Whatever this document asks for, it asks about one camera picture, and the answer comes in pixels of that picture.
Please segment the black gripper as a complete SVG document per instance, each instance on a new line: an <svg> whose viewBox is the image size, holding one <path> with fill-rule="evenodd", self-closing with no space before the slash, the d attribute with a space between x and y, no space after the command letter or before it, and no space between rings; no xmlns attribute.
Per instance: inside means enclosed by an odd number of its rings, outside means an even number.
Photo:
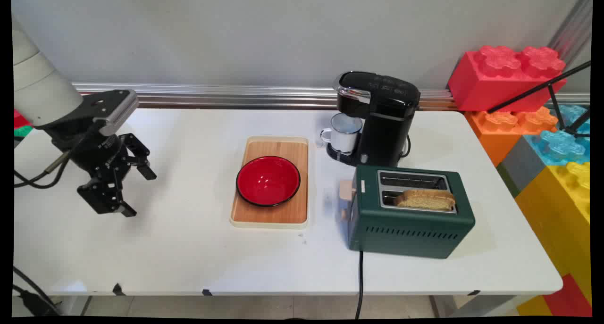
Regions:
<svg viewBox="0 0 604 324"><path fill-rule="evenodd" d="M62 152L70 152L70 160L87 172L91 180L77 187L78 195L99 215L122 214L130 218L137 212L123 199L123 178L134 166L145 180L155 180L151 169L150 150L134 135L104 136L87 133L84 128L50 128L52 144Z"/></svg>

